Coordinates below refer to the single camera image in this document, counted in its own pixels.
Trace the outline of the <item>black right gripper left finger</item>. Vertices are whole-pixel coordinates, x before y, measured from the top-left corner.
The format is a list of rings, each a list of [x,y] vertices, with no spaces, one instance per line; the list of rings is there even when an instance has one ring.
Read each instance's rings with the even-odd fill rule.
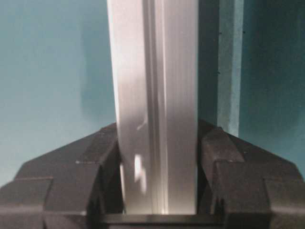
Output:
[[[3,229],[94,229],[122,211],[116,124],[24,163],[0,189]]]

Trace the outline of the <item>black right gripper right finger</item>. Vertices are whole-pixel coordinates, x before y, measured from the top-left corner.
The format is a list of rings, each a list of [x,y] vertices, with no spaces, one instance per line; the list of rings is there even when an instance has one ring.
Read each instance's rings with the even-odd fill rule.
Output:
[[[305,181],[294,163],[200,120],[197,209],[226,229],[302,229]]]

